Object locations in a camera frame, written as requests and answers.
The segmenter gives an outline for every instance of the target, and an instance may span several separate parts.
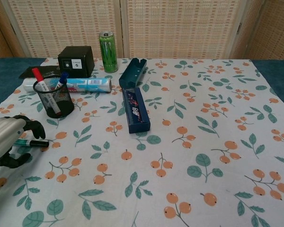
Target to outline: toothpaste tube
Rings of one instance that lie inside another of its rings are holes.
[[[36,79],[26,78],[23,81],[24,90],[34,92],[33,84]],[[107,78],[96,79],[67,79],[67,88],[69,92],[111,92],[112,83]]]

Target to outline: black pencil holder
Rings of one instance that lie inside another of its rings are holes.
[[[33,89],[38,93],[47,116],[51,118],[65,117],[74,110],[74,104],[72,103],[67,85],[63,84],[61,87],[55,89],[59,79],[60,77],[57,76],[44,78],[49,91],[43,91],[37,81],[33,85]]]

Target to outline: red marker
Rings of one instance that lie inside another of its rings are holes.
[[[43,91],[45,91],[45,92],[46,91],[50,91],[48,89],[46,83],[44,82],[43,76],[41,75],[39,69],[38,68],[33,68],[32,72],[33,72],[34,76],[36,77],[36,79],[38,81],[38,84],[40,85],[41,89]],[[47,100],[48,100],[49,104],[51,105],[53,111],[55,112],[55,114],[57,116],[60,116],[62,113],[61,113],[61,110],[58,107],[55,99],[53,98],[53,95],[51,93],[48,93],[48,94],[46,94],[46,97],[47,97]]]

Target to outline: green can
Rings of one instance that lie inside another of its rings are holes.
[[[108,73],[116,72],[118,70],[118,62],[117,53],[115,49],[114,33],[100,32],[99,41],[104,71]]]

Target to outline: robotic hand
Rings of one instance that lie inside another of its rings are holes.
[[[14,142],[27,130],[32,130],[35,138],[45,139],[44,128],[38,121],[32,121],[22,115],[0,118],[0,166],[17,168],[28,161],[31,157],[29,153],[21,155],[18,159],[9,156]]]

